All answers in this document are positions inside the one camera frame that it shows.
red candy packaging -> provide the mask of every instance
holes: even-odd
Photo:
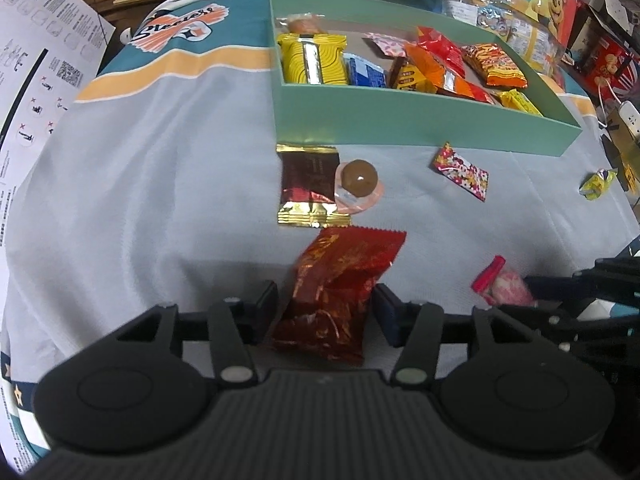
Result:
[[[536,306],[527,284],[515,270],[505,264],[506,260],[502,256],[496,256],[472,283],[473,291],[490,305]]]
[[[273,332],[276,347],[362,364],[371,289],[405,238],[364,227],[323,229],[296,263],[293,295]]]
[[[462,51],[449,38],[431,27],[418,27],[418,46],[434,56],[460,77],[465,76]]]

orange stripe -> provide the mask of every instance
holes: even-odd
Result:
[[[544,81],[549,88],[551,88],[556,94],[563,94],[564,90],[560,88],[560,85],[551,79],[548,75],[538,74],[542,81]]]
[[[569,95],[569,97],[582,115],[596,116],[596,108],[593,106],[591,99],[582,95]]]
[[[132,95],[148,88],[164,75],[195,78],[215,65],[249,71],[270,70],[270,49],[221,46],[205,54],[171,50],[141,68],[105,74],[94,79],[80,92],[76,101],[88,102]]]

power strip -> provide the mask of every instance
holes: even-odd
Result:
[[[629,128],[629,132],[634,136],[636,142],[640,140],[640,113],[629,101],[625,101],[618,109],[620,119]]]

red box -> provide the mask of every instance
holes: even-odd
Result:
[[[620,100],[624,100],[638,82],[640,57],[621,43],[610,34],[603,34],[580,70],[584,74],[585,89],[597,96],[599,86],[605,102],[613,99],[607,80]]]

instruction sheet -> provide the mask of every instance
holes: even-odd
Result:
[[[100,66],[114,27],[82,0],[0,0],[0,323],[9,279],[6,226],[20,184],[78,92]],[[0,443],[19,472],[34,462],[0,388]]]

